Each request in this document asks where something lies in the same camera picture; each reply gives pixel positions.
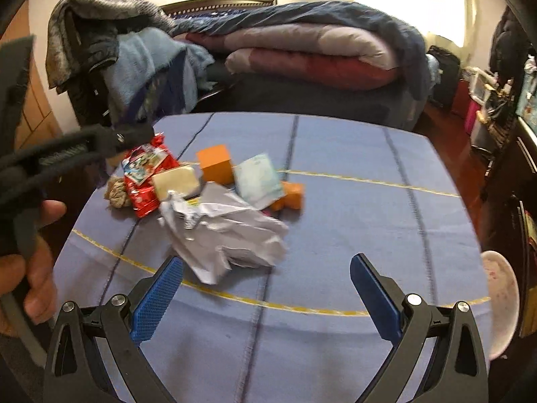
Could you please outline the person's left hand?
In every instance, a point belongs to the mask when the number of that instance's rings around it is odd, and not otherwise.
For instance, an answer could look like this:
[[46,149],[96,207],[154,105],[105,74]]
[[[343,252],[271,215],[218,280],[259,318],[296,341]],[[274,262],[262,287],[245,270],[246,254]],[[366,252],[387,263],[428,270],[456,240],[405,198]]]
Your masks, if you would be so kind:
[[[45,200],[40,209],[38,227],[58,221],[66,212],[63,202]],[[27,260],[18,254],[1,255],[1,296],[13,291],[26,279],[29,290],[24,299],[24,311],[34,324],[41,324],[55,314],[57,289],[55,286],[54,258],[46,240],[38,233],[36,250]],[[1,308],[1,334],[16,338],[13,324]]]

